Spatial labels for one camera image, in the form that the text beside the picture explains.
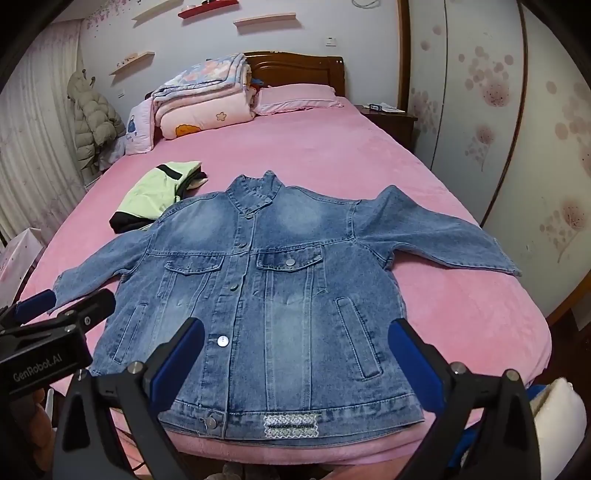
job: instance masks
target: pink blanket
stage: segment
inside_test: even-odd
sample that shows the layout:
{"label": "pink blanket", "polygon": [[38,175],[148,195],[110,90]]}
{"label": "pink blanket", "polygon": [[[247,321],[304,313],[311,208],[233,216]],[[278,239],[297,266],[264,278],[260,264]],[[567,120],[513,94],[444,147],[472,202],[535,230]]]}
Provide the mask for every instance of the pink blanket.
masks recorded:
{"label": "pink blanket", "polygon": [[[371,199],[394,184],[428,209],[475,223],[420,160],[346,99],[341,101],[344,108],[257,117],[247,124],[161,141],[150,153],[123,157],[56,233],[22,298],[51,288],[62,271],[79,265],[110,241],[115,235],[109,218],[125,193],[149,169],[166,161],[202,161],[210,180],[199,193],[225,190],[239,174],[261,177],[270,169],[287,185],[340,198]],[[450,270],[405,254],[397,254],[394,274],[408,321],[448,361],[462,361],[474,372],[491,375],[515,368],[525,382],[547,365],[548,326],[516,278]],[[91,351],[101,333],[99,326],[88,334]],[[65,393],[68,383],[60,382],[58,390]],[[249,463],[371,463],[412,452],[426,429],[422,424],[356,445],[295,451],[179,434],[172,438],[187,453]]]}

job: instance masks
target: wooden bedside table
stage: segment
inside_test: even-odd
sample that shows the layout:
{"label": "wooden bedside table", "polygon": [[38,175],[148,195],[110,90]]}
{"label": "wooden bedside table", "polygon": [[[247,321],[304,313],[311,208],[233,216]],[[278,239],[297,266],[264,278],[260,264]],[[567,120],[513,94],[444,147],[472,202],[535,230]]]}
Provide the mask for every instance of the wooden bedside table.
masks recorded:
{"label": "wooden bedside table", "polygon": [[362,105],[355,105],[361,114],[384,130],[407,150],[411,150],[413,142],[413,128],[417,121],[415,116],[408,113],[387,113],[370,110]]}

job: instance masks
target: cable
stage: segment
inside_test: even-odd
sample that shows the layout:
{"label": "cable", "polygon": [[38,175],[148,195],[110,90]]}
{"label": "cable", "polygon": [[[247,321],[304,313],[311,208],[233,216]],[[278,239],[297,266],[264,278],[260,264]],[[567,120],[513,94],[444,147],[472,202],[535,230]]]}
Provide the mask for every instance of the cable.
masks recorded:
{"label": "cable", "polygon": [[356,0],[351,0],[354,4],[354,6],[358,7],[358,8],[363,8],[364,10],[369,10],[371,8],[376,8],[379,7],[380,5],[382,5],[382,0],[372,0],[370,3],[362,5],[360,3],[358,3]]}

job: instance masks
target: welt side pocket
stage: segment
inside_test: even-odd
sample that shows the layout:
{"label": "welt side pocket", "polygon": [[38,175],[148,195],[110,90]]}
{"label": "welt side pocket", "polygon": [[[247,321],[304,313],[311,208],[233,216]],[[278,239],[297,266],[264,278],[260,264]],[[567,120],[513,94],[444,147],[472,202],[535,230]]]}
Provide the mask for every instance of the welt side pocket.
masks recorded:
{"label": "welt side pocket", "polygon": [[353,300],[349,297],[342,297],[336,299],[335,302],[361,375],[364,379],[380,375],[382,368],[376,358],[374,346],[365,328],[365,322]]}
{"label": "welt side pocket", "polygon": [[135,331],[137,330],[141,319],[144,317],[146,307],[146,304],[139,304],[131,314],[129,321],[125,326],[125,330],[121,336],[121,341],[119,342],[119,346],[117,347],[115,356],[113,357],[113,360],[115,360],[118,364],[123,363],[123,360],[125,359],[125,355],[129,350],[129,346],[134,339]]}

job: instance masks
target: red wall shelf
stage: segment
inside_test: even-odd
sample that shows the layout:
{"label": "red wall shelf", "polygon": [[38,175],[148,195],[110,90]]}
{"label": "red wall shelf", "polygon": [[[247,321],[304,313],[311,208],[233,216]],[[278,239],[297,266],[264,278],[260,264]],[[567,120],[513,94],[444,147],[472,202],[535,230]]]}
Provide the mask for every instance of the red wall shelf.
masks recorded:
{"label": "red wall shelf", "polygon": [[236,5],[237,3],[238,0],[215,0],[209,4],[199,5],[198,7],[191,8],[190,10],[180,12],[178,15],[180,18],[191,18],[195,15],[209,12],[210,10],[215,10],[216,8],[229,7],[230,5]]}

